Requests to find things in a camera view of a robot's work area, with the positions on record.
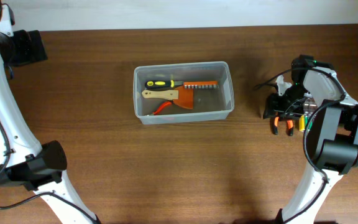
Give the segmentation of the small red-handled cutters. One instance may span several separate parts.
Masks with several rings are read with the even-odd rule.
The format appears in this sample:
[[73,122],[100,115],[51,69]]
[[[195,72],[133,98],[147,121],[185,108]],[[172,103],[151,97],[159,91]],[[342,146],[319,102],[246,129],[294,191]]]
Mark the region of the small red-handled cutters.
[[163,124],[166,123],[166,121],[163,120],[163,118],[155,118],[156,116],[160,115],[161,112],[166,108],[172,105],[172,101],[165,101],[162,103],[154,112],[151,112],[147,115],[147,119],[145,121],[146,124]]

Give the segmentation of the orange perforated bit holder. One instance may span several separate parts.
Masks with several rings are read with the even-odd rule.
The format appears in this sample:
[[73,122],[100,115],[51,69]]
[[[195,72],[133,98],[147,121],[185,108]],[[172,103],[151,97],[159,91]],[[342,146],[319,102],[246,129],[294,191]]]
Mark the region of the orange perforated bit holder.
[[183,86],[186,89],[216,89],[218,88],[218,81],[184,82]]

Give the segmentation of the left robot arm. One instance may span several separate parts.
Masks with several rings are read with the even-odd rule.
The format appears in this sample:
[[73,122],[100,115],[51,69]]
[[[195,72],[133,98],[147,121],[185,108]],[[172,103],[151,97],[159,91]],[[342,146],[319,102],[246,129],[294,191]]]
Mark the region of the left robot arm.
[[99,223],[80,199],[67,174],[67,157],[58,141],[41,144],[25,122],[8,81],[13,67],[47,60],[38,30],[14,31],[14,13],[0,1],[0,187],[23,186],[42,198],[62,223]]

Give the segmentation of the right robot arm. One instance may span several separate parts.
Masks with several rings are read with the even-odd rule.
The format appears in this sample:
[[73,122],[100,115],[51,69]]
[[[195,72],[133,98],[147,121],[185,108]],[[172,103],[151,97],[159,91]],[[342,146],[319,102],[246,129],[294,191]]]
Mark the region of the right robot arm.
[[288,72],[291,82],[285,82],[281,72],[254,87],[275,89],[262,115],[270,120],[274,134],[279,121],[287,122],[289,134],[294,121],[304,128],[305,171],[274,223],[314,223],[331,189],[358,166],[358,102],[340,84],[330,63],[299,55]]

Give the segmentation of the orange-black long-nose pliers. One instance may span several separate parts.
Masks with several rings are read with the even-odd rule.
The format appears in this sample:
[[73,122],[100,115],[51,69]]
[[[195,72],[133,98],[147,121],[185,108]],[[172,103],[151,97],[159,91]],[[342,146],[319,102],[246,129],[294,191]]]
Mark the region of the orange-black long-nose pliers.
[[278,135],[278,127],[280,124],[285,125],[286,134],[288,136],[294,135],[294,129],[295,129],[294,121],[290,119],[284,119],[279,116],[275,116],[270,120],[271,130],[274,135]]

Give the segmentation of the clear case coloured screwdrivers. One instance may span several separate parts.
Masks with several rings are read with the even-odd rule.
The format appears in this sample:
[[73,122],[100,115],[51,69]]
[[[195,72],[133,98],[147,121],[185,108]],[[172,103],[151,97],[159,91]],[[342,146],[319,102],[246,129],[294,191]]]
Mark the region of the clear case coloured screwdrivers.
[[317,104],[313,98],[307,98],[303,104],[303,114],[301,115],[300,119],[298,120],[298,129],[301,132],[305,131],[307,122],[311,118],[313,112],[317,109]]

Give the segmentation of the file with black-yellow handle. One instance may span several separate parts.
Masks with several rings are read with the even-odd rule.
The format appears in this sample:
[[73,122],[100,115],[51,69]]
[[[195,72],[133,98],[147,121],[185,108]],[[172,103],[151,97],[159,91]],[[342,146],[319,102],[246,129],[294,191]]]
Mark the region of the file with black-yellow handle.
[[184,81],[177,80],[148,80],[145,83],[145,87],[150,90],[155,90],[161,88],[174,88],[183,84]]

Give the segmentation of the orange scraper wooden handle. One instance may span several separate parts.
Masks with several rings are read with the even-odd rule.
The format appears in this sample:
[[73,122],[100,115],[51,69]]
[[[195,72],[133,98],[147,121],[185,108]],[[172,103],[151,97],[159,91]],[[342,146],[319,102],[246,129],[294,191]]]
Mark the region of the orange scraper wooden handle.
[[173,90],[164,91],[144,90],[142,92],[142,96],[144,98],[160,98],[173,101],[173,103],[179,107],[188,110],[193,109],[193,90],[186,89],[184,86],[179,86]]

